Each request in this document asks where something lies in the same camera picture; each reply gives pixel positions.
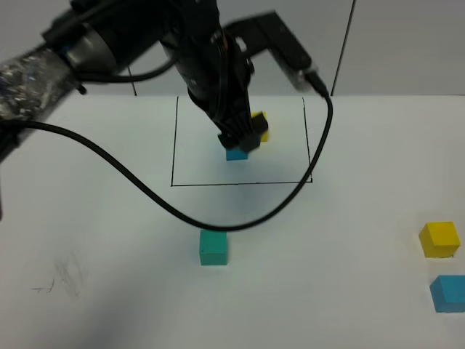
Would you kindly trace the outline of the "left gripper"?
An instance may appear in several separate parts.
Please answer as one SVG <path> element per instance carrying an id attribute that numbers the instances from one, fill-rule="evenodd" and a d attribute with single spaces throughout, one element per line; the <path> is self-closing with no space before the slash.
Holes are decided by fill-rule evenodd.
<path id="1" fill-rule="evenodd" d="M 251 117 L 251 72 L 238 45 L 225 33 L 215 1 L 162 1 L 164 52 L 186 83 L 191 100 L 219 128 L 224 148 L 254 151 L 268 131 L 264 114 Z"/>

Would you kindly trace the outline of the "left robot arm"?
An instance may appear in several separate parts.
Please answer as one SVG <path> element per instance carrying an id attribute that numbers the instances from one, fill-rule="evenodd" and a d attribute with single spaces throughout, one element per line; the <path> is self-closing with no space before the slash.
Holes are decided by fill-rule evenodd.
<path id="1" fill-rule="evenodd" d="M 225 149 L 249 153 L 267 133 L 264 114 L 249 107 L 251 64 L 215 1 L 72 1 L 42 38 L 1 64 L 4 121 L 43 121 L 87 84 L 134 84 L 175 68 Z"/>

